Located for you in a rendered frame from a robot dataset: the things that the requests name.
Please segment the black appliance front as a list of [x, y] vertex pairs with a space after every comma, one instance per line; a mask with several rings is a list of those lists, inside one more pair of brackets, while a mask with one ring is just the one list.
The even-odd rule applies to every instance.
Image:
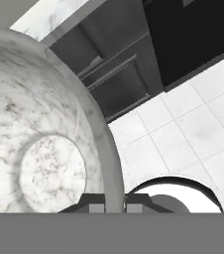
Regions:
[[165, 91], [224, 60], [224, 0], [145, 0]]

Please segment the white marble bowl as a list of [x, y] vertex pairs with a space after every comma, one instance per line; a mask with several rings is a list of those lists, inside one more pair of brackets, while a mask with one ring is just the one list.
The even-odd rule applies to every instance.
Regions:
[[108, 213], [124, 209], [109, 126], [47, 46], [0, 30], [0, 213], [58, 213], [83, 197]]

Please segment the dark grey drawer front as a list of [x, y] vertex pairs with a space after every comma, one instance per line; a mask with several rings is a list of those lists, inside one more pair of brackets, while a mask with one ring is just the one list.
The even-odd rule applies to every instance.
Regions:
[[164, 91], [149, 34], [144, 35], [110, 60], [118, 58], [123, 61], [133, 55], [137, 57], [121, 71], [89, 90], [108, 123]]
[[78, 75], [97, 56], [102, 57], [103, 62], [95, 69], [147, 31], [143, 0], [107, 0], [50, 49]]

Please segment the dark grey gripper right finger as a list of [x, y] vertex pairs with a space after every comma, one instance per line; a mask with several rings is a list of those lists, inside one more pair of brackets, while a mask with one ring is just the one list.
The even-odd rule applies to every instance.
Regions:
[[172, 213], [172, 210], [153, 203], [146, 193], [127, 194], [124, 211], [126, 213]]

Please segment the white and black round thing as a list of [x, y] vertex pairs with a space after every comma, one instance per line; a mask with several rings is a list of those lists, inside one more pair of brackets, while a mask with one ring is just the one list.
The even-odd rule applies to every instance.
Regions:
[[176, 213], [223, 213], [214, 191], [183, 176], [160, 176], [143, 181], [129, 194], [145, 194], [151, 203]]

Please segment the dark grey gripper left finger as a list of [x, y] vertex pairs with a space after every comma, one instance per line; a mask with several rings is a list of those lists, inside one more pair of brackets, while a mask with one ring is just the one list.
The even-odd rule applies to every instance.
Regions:
[[104, 213], [105, 195], [103, 193], [84, 193], [77, 204], [73, 204], [60, 213]]

